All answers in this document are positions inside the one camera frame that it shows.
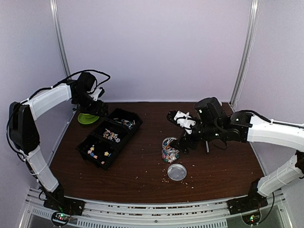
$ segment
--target jar of candy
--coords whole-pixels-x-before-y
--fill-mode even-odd
[[[174,140],[177,140],[177,138],[169,137],[165,138],[164,141],[162,141],[161,157],[166,163],[173,163],[180,157],[180,151],[170,146],[170,143]]]

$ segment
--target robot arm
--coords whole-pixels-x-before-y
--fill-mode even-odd
[[[106,116],[107,104],[98,100],[104,89],[96,86],[91,92],[95,81],[92,74],[83,71],[77,80],[64,80],[50,88],[41,89],[42,92],[21,103],[13,102],[9,107],[9,138],[46,194],[45,207],[56,210],[61,208],[66,213],[72,210],[75,214],[81,214],[84,202],[64,197],[63,187],[42,156],[35,121],[43,113],[70,99],[79,106],[82,113]]]
[[[231,214],[241,213],[242,208],[256,209],[257,205],[267,205],[266,197],[275,190],[289,184],[297,178],[304,177],[304,127],[303,124],[292,124],[268,120],[254,111],[245,110],[227,116],[216,98],[206,98],[195,105],[199,119],[186,118],[188,114],[171,111],[167,119],[184,128],[182,137],[172,146],[188,154],[188,148],[195,149],[199,141],[220,139],[223,142],[264,142],[296,149],[292,158],[271,174],[252,182],[248,196],[232,199],[228,202]],[[176,121],[178,114],[182,124]]]

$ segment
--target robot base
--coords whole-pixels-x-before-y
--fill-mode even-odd
[[[82,215],[82,211],[84,210],[85,207],[85,202],[82,200],[78,200],[78,199],[71,199],[71,198],[67,198],[64,197],[64,204],[71,206],[71,207],[67,207],[65,209],[60,210],[61,212],[65,213],[65,214],[72,214],[72,215]],[[58,210],[58,204],[54,203],[53,200],[46,200],[44,201],[43,206],[45,208],[50,208],[52,210]]]
[[[239,213],[248,212],[251,210],[256,210],[258,207],[265,207],[268,205],[267,199],[263,198],[262,200],[252,199],[248,196],[236,198],[227,201],[228,209],[230,215],[235,215]]]

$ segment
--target brown tabletop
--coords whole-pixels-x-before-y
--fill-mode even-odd
[[[84,161],[75,147],[100,123],[83,126],[75,115],[51,163],[51,170],[72,197],[129,203],[173,203],[212,200],[247,194],[250,183],[262,177],[259,163],[248,143],[228,142],[226,150],[210,143],[210,153],[201,142],[176,163],[184,165],[183,181],[168,178],[161,157],[162,141],[179,137],[181,128],[166,119],[170,110],[195,114],[194,103],[111,103],[136,112],[143,124],[108,170]],[[223,104],[229,114],[231,109]]]

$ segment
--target colorful candy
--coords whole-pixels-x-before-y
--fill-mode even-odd
[[[115,118],[114,120],[120,124],[126,125],[129,128],[129,130],[131,130],[133,128],[133,126],[135,125],[135,120],[133,120],[133,121],[128,121],[125,119],[119,120],[119,118]]]
[[[162,151],[161,151],[161,157],[166,163],[172,163],[175,160],[179,159],[179,150],[173,148],[170,146],[170,143],[173,142],[174,140],[177,140],[174,137],[171,138],[166,138],[162,142]]]
[[[117,136],[118,136],[118,134],[115,134],[114,132],[111,132],[108,129],[105,129],[104,138],[119,143],[120,138],[117,138]]]

